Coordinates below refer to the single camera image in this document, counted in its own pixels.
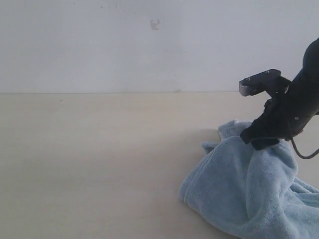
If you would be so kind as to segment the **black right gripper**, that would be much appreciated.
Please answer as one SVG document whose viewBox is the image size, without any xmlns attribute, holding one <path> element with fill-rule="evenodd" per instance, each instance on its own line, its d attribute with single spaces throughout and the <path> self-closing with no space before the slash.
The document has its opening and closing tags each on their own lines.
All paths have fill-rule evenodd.
<svg viewBox="0 0 319 239">
<path fill-rule="evenodd" d="M 255 150 L 263 150 L 278 144 L 277 138 L 297 136 L 311 118 L 312 114 L 284 94 L 267 101 L 264 112 L 241 132 L 240 137 L 245 144 L 251 143 Z"/>
</svg>

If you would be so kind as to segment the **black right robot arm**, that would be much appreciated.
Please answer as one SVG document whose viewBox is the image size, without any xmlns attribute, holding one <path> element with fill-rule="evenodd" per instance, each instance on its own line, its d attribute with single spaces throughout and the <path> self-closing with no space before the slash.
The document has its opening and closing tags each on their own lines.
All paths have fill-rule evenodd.
<svg viewBox="0 0 319 239">
<path fill-rule="evenodd" d="M 319 113 L 319 41 L 307 47 L 302 68 L 292 81 L 270 69 L 241 80 L 239 92 L 245 97 L 262 92 L 270 96 L 263 113 L 240 134 L 245 144 L 261 150 L 280 139 L 291 140 Z"/>
</svg>

